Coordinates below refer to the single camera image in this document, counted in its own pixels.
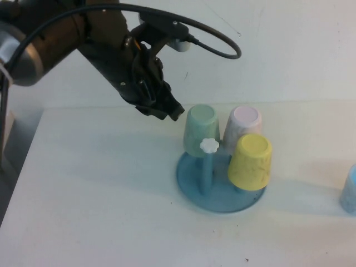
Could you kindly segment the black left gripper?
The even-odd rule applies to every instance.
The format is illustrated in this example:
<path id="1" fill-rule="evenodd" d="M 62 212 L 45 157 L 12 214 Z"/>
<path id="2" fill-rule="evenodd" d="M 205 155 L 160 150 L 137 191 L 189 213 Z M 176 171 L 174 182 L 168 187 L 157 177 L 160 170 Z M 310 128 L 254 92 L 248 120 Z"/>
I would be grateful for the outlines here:
<path id="1" fill-rule="evenodd" d="M 149 24 L 132 31 L 90 25 L 86 33 L 80 52 L 126 102 L 145 116 L 179 119 L 185 110 L 164 81 L 162 63 L 156 59 L 167 42 L 165 33 Z"/>

